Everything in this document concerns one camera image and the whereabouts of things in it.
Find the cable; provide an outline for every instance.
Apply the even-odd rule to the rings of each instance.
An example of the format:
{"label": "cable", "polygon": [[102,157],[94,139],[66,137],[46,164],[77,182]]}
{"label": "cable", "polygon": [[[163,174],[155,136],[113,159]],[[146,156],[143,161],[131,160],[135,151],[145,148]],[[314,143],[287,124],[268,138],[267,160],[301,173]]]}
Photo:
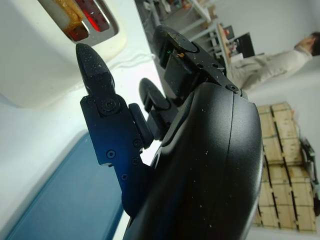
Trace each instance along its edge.
{"label": "cable", "polygon": [[156,56],[152,53],[139,53],[137,55],[134,55],[133,57],[125,60],[125,61],[119,61],[109,66],[110,70],[116,70],[116,69],[129,69],[134,68],[136,66],[139,66],[141,64],[147,63],[151,60],[154,60]]}

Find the bolt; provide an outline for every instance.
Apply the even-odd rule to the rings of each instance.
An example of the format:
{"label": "bolt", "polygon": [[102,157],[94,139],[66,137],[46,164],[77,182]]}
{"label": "bolt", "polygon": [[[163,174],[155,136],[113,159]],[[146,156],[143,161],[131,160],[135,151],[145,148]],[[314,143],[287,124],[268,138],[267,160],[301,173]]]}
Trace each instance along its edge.
{"label": "bolt", "polygon": [[128,179],[128,175],[127,174],[122,174],[121,175],[121,179],[122,179],[122,181],[127,181],[127,179]]}
{"label": "bolt", "polygon": [[116,156],[116,152],[113,151],[113,150],[109,150],[109,151],[106,152],[106,157],[108,159],[113,159],[115,156]]}
{"label": "bolt", "polygon": [[139,163],[139,159],[137,157],[135,157],[134,159],[132,159],[132,164],[133,165],[138,165]]}
{"label": "bolt", "polygon": [[104,102],[103,109],[107,112],[110,112],[116,108],[116,102],[113,99],[109,99]]}
{"label": "bolt", "polygon": [[88,97],[88,98],[86,99],[86,103],[89,104],[89,105],[92,105],[92,104],[95,103],[95,100],[94,100],[92,97]]}
{"label": "bolt", "polygon": [[141,141],[140,141],[139,139],[135,139],[135,140],[133,141],[133,146],[134,146],[135,148],[139,148],[139,147],[141,146]]}

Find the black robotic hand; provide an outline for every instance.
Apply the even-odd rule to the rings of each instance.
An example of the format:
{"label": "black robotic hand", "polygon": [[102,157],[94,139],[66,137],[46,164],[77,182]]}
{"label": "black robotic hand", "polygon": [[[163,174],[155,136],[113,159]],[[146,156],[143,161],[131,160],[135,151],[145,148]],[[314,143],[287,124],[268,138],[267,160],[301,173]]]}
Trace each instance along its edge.
{"label": "black robotic hand", "polygon": [[[88,91],[80,104],[96,156],[114,167],[131,216],[123,239],[245,239],[263,167],[257,108],[196,43],[166,26],[156,29],[154,43],[165,97],[141,81],[147,122],[137,104],[127,107],[116,95],[99,55],[76,46]],[[154,138],[161,147],[147,166],[140,153]]]}

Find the man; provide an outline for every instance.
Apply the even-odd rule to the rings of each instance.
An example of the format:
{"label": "man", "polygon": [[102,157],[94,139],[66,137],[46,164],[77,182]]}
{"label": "man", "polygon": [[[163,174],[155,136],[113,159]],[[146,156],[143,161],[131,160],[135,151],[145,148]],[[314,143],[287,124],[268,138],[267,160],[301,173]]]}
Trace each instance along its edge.
{"label": "man", "polygon": [[271,79],[285,79],[320,55],[320,32],[301,40],[293,50],[276,55],[258,55],[232,63],[227,77],[240,89],[252,90]]}

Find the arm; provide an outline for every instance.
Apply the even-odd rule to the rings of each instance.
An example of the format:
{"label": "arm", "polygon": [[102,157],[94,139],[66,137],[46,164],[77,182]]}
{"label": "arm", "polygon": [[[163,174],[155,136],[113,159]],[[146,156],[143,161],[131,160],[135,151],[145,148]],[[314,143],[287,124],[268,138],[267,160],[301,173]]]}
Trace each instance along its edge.
{"label": "arm", "polygon": [[285,75],[287,72],[288,71],[283,65],[278,64],[278,61],[270,62],[270,64],[263,66],[256,73],[251,75],[243,84],[242,89],[246,91],[252,90],[259,84],[262,84],[269,79]]}

